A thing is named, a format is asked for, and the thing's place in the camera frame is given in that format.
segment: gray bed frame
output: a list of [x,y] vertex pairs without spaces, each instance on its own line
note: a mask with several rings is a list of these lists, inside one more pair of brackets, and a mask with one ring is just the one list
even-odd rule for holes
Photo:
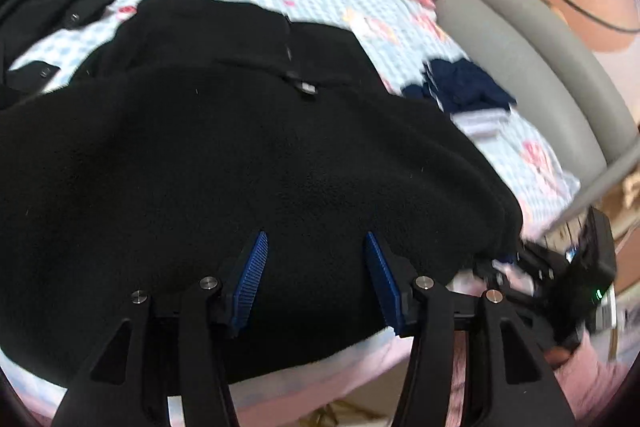
[[625,102],[594,55],[539,0],[439,0],[438,24],[518,101],[581,189],[549,227],[596,203],[640,161]]

